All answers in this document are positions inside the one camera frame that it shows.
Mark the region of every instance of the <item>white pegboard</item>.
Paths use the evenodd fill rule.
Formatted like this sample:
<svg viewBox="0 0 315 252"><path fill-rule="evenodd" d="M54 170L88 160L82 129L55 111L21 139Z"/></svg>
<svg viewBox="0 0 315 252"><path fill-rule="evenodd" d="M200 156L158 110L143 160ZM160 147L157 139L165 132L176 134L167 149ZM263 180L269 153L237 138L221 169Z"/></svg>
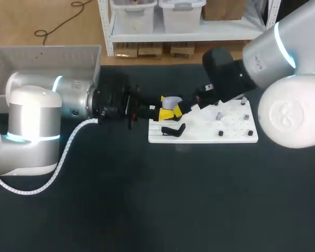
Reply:
<svg viewBox="0 0 315 252"><path fill-rule="evenodd" d="M185 114L179 122L150 120L148 141L150 143L256 143L258 133L250 104L247 101L242 106L240 102L241 100L220 102L218 106L208 106L202 110L194 106L192 111ZM223 114L223 118L216 120L219 112ZM244 119L245 115L249 115L248 120ZM163 135L161 132L163 126L179 129L182 123L186 124L186 128L179 138ZM248 135L250 130L253 131L252 136ZM223 131L223 136L218 135L219 131Z"/></svg>

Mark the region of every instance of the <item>white plastic bin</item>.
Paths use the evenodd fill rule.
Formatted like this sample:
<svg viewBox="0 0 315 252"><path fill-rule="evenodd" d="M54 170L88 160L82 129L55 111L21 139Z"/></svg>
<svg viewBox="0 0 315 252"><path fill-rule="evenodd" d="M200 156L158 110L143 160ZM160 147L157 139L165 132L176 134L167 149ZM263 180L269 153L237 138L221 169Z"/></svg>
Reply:
<svg viewBox="0 0 315 252"><path fill-rule="evenodd" d="M153 33L154 6L158 0L111 0L116 22L124 34Z"/></svg>
<svg viewBox="0 0 315 252"><path fill-rule="evenodd" d="M206 0L159 0L166 33L195 33Z"/></svg>

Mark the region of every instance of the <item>black mat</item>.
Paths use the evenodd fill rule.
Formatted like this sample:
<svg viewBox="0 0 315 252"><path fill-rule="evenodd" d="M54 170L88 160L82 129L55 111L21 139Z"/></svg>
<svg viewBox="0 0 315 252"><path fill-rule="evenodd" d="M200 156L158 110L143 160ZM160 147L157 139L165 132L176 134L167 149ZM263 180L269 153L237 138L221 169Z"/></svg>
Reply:
<svg viewBox="0 0 315 252"><path fill-rule="evenodd" d="M146 93L188 93L201 66L102 67ZM260 91L247 95L256 113ZM0 116L0 129L7 129ZM78 122L62 124L61 150ZM0 187L0 251L315 251L315 147L148 142L148 122L88 126L45 192ZM34 189L49 175L5 178Z"/></svg>

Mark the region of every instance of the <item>metal shelf rack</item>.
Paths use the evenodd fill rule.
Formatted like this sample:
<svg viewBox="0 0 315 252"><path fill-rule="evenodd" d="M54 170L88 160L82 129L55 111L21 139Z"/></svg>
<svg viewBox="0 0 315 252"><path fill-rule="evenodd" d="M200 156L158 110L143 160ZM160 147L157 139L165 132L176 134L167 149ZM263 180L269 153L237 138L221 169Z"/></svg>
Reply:
<svg viewBox="0 0 315 252"><path fill-rule="evenodd" d="M204 21L201 18L198 32L186 34L166 34L162 10L156 7L152 34L124 34L112 10L111 19L109 17L108 0L98 0L108 56L114 56L113 42L252 40L275 24L280 3L281 0L248 0L241 20ZM264 25L261 15L264 13L266 4L268 4L268 20L267 25Z"/></svg>

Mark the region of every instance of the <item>black bracket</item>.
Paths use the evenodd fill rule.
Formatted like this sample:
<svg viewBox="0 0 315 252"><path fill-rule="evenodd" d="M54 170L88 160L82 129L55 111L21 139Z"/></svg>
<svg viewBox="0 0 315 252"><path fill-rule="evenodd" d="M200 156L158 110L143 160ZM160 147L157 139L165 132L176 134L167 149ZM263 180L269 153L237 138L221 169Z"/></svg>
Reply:
<svg viewBox="0 0 315 252"><path fill-rule="evenodd" d="M161 127L161 132L163 135L171 135L177 138L179 138L182 135L184 130L185 130L185 123L182 123L182 125L180 126L178 130L174 130L168 127Z"/></svg>

